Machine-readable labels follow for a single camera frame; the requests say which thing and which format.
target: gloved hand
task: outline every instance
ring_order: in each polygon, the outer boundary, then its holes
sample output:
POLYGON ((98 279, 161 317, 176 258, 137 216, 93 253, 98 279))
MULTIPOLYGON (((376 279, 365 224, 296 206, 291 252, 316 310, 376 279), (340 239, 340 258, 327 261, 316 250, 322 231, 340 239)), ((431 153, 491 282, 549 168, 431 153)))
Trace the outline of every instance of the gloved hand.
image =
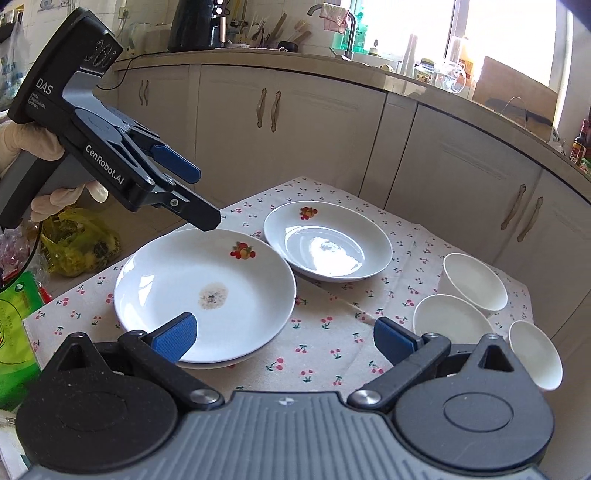
MULTIPOLYGON (((20 125, 8 120, 0 124, 0 177, 22 150, 50 161, 59 160, 64 154, 64 147, 49 130, 36 123, 20 125)), ((31 220, 40 222, 71 205, 80 197, 84 187, 97 202, 107 199, 107 189, 96 180, 75 189, 57 189, 51 195, 39 196, 31 202, 31 220)))

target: stain on plate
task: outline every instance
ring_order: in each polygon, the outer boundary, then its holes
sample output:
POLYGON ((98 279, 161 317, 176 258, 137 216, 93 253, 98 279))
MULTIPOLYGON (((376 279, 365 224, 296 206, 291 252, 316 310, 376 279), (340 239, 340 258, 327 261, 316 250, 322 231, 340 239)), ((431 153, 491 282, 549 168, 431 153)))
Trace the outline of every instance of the stain on plate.
POLYGON ((210 283, 199 292, 199 306, 203 310, 215 310, 226 303, 228 289, 223 283, 210 283))

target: cable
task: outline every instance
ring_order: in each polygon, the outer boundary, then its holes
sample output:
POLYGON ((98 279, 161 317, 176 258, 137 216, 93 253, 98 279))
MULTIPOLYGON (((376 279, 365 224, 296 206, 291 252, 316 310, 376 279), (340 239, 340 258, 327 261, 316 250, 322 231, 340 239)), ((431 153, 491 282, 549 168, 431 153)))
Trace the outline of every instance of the cable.
POLYGON ((125 71, 123 72, 123 78, 121 79, 121 81, 117 85, 115 85, 114 87, 111 87, 111 88, 103 88, 103 87, 99 87, 97 85, 97 88, 99 90, 104 90, 105 92, 119 88, 121 86, 121 84, 123 83, 123 81, 125 80, 125 76, 127 75, 129 67, 131 66, 131 62, 133 62, 135 59, 138 59, 140 57, 147 57, 148 55, 160 55, 161 53, 170 53, 170 52, 168 50, 166 50, 166 51, 157 51, 155 53, 142 53, 141 55, 138 55, 137 57, 133 57, 132 59, 129 59, 129 63, 127 64, 127 66, 125 67, 125 71))
POLYGON ((19 270, 18 274, 15 275, 12 278, 12 280, 9 281, 6 285, 4 285, 2 288, 0 288, 0 293, 9 289, 10 287, 12 287, 12 285, 19 279, 19 277, 23 274, 23 272, 28 268, 29 264, 33 260, 33 257, 35 256, 35 253, 37 252, 37 247, 39 246, 39 240, 41 240, 41 227, 42 226, 43 226, 43 221, 39 222, 38 231, 37 231, 37 238, 35 238, 35 245, 33 246, 31 253, 29 254, 29 258, 27 258, 27 261, 22 266, 22 268, 19 270))

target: kitchen cabinet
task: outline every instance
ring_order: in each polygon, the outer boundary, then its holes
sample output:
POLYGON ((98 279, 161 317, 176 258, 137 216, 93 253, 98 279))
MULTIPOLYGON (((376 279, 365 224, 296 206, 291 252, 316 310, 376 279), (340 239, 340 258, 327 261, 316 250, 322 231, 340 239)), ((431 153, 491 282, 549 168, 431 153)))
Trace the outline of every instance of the kitchen cabinet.
POLYGON ((416 111, 416 100, 396 93, 388 94, 359 195, 366 202, 385 207, 416 111))
POLYGON ((191 162, 194 162, 191 132, 197 115, 194 89, 199 85, 199 70, 199 66, 189 68, 188 65, 133 69, 118 88, 119 110, 156 132, 163 142, 191 162))
POLYGON ((504 143, 421 105, 386 210, 491 263, 540 174, 541 167, 504 143))
POLYGON ((358 195, 385 98, 311 75, 203 66, 196 191, 226 206, 309 176, 358 195))
POLYGON ((591 472, 591 292, 552 338, 563 363, 563 382, 544 396, 556 428, 540 469, 548 478, 579 480, 591 472))
POLYGON ((530 204, 494 265, 527 285, 535 324, 549 337, 591 290, 589 245, 591 205, 543 171, 530 204))

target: white cup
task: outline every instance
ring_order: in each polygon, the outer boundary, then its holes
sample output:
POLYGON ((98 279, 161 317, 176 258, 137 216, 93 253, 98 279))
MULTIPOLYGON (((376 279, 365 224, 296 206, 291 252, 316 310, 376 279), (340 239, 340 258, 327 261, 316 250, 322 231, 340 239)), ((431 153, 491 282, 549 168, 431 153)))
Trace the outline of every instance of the white cup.
POLYGON ((509 345, 531 379, 542 391, 562 382, 562 362, 552 341, 533 323, 517 320, 509 329, 509 345))
POLYGON ((419 336, 439 333, 452 343, 468 344, 476 344, 483 335, 494 333, 486 317, 472 304, 439 294, 418 303, 413 315, 413 331, 419 336))
POLYGON ((472 303, 486 318, 504 309, 508 301, 503 282, 488 265, 460 253, 446 255, 443 259, 437 293, 472 303))

